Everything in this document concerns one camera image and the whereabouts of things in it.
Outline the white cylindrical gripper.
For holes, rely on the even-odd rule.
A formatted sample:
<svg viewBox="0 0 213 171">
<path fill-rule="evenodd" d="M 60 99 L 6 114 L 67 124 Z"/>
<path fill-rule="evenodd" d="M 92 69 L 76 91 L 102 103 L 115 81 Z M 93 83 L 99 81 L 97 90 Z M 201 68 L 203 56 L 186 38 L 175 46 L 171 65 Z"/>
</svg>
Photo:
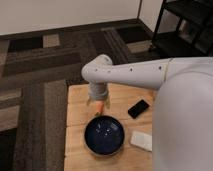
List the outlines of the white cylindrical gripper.
<svg viewBox="0 0 213 171">
<path fill-rule="evenodd" d="M 110 97 L 108 97 L 108 85 L 106 83 L 90 83 L 89 99 L 86 104 L 89 106 L 93 101 L 104 101 L 107 109 L 110 109 Z"/>
</svg>

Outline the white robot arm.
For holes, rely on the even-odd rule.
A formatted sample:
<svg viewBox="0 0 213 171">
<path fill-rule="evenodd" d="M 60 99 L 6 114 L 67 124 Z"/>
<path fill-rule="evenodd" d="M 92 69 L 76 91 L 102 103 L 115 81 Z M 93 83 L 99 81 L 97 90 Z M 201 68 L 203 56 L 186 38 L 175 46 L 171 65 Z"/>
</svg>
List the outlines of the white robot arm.
<svg viewBox="0 0 213 171">
<path fill-rule="evenodd" d="M 153 171 L 213 171 L 213 57 L 178 57 L 115 65 L 99 55 L 83 66 L 92 100 L 109 83 L 157 92 L 152 120 Z"/>
</svg>

